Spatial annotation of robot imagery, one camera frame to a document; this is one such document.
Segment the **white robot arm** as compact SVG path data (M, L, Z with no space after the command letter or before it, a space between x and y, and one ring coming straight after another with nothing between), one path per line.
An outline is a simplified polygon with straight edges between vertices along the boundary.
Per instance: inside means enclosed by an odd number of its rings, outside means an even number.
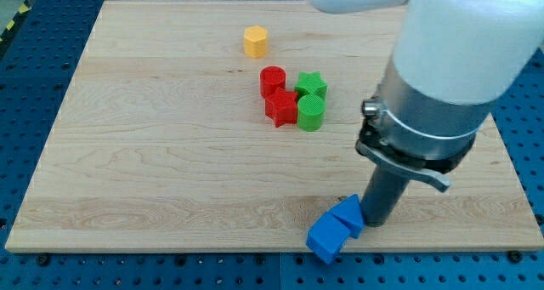
M543 0L306 0L328 14L406 6L357 151L446 173L543 39Z

